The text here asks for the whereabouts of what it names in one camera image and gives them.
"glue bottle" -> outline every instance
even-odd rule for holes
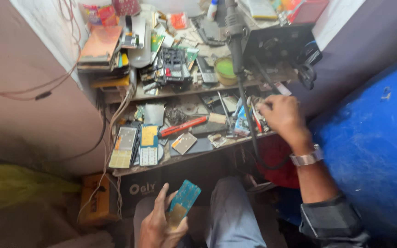
[[[217,3],[218,0],[212,0],[211,5],[209,6],[208,9],[208,14],[207,14],[207,18],[210,21],[214,21],[215,19],[215,14],[217,13]]]

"red cloth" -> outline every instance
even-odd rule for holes
[[[258,139],[258,149],[260,156],[268,166],[278,165],[292,152],[289,145],[279,135],[272,135]],[[289,159],[283,167],[276,170],[266,169],[258,162],[257,168],[259,172],[264,175],[266,180],[269,180],[278,186],[291,189],[300,188],[296,168],[291,159]]]

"man's right hand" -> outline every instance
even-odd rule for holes
[[[296,156],[313,151],[312,135],[305,125],[295,97],[271,95],[258,108],[269,127],[290,145]]]

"orange box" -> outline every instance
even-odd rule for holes
[[[82,178],[81,208],[97,188],[101,177],[102,174]],[[117,215],[118,193],[107,177],[109,177],[111,181],[116,182],[116,179],[113,176],[105,174],[102,178],[100,188],[81,211],[79,216],[79,225],[100,226],[120,219]]]

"black jacket sleeve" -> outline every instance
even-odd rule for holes
[[[369,235],[343,194],[319,203],[301,204],[300,232],[324,248],[367,247]]]

